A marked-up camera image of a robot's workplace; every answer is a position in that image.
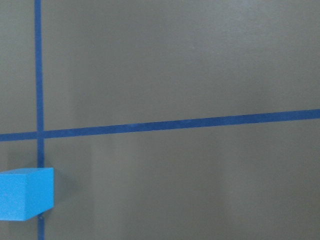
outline blue tape line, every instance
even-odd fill
[[[227,125],[297,121],[308,119],[320,119],[320,109],[49,130],[44,132],[44,138],[67,138],[76,136],[189,129]]]
[[[21,141],[37,139],[37,132],[20,132],[0,134],[0,142]]]
[[[42,214],[38,215],[38,240],[45,239],[45,218]]]
[[[34,45],[35,45],[35,88],[36,88],[36,136],[37,167],[45,166],[44,139],[44,93],[42,71],[41,0],[34,0]],[[38,240],[45,240],[45,219],[38,216]]]
[[[35,84],[36,84],[36,128],[44,131],[44,94],[42,72],[41,0],[34,1],[34,43],[35,43]]]

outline vertical blue tape line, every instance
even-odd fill
[[[36,87],[36,139],[37,139],[37,167],[45,166],[44,139],[44,93],[42,72],[42,39],[41,39],[41,0],[34,0],[34,47],[35,47],[35,87]],[[37,237],[45,240],[45,219],[38,215]]]

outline horizontal blue tape line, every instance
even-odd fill
[[[45,139],[320,119],[320,109],[44,131]]]
[[[37,132],[20,132],[0,134],[0,142],[37,139]]]

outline blue foam block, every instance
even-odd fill
[[[0,220],[25,221],[53,206],[53,168],[0,172]]]

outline gray wall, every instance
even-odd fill
[[[46,130],[320,107],[320,1],[43,0]],[[0,133],[36,129],[34,5],[0,0]],[[48,139],[46,240],[317,240],[320,120]],[[0,143],[0,170],[36,166]],[[35,240],[37,220],[0,222]]]

